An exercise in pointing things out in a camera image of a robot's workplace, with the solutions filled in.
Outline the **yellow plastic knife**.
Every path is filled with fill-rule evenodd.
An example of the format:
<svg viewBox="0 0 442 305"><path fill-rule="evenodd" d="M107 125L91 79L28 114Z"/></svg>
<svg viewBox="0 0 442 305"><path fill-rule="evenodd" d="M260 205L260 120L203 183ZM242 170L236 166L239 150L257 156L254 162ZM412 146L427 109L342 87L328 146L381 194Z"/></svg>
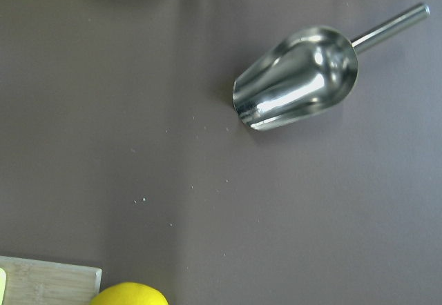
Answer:
<svg viewBox="0 0 442 305"><path fill-rule="evenodd" d="M6 272L0 268L0 299L2 301L6 289Z"/></svg>

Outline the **metal ice scoop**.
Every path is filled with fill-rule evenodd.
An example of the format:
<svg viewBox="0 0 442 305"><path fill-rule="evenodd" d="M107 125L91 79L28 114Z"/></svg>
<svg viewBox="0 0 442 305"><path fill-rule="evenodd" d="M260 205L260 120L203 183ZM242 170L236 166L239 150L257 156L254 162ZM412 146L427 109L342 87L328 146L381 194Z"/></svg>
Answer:
<svg viewBox="0 0 442 305"><path fill-rule="evenodd" d="M265 131L325 112L354 88L360 53L429 14L429 6L418 3L354 39L329 26L289 35L234 81L232 102L239 119Z"/></svg>

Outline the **wooden cutting board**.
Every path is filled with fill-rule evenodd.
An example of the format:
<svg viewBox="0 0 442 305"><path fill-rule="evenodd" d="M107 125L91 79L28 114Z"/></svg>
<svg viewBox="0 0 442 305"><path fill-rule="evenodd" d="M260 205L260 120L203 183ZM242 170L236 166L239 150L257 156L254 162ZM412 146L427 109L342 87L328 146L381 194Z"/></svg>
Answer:
<svg viewBox="0 0 442 305"><path fill-rule="evenodd" d="M100 290L102 269L1 257L3 304L89 304Z"/></svg>

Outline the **whole yellow lemon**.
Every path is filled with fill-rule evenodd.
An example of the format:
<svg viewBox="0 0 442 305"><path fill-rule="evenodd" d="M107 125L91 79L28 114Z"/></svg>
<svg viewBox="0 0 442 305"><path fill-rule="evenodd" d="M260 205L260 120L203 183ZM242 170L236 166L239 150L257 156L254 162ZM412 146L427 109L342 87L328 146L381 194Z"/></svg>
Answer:
<svg viewBox="0 0 442 305"><path fill-rule="evenodd" d="M168 305L165 296L146 284L123 282L110 286L91 299L90 304L152 304Z"/></svg>

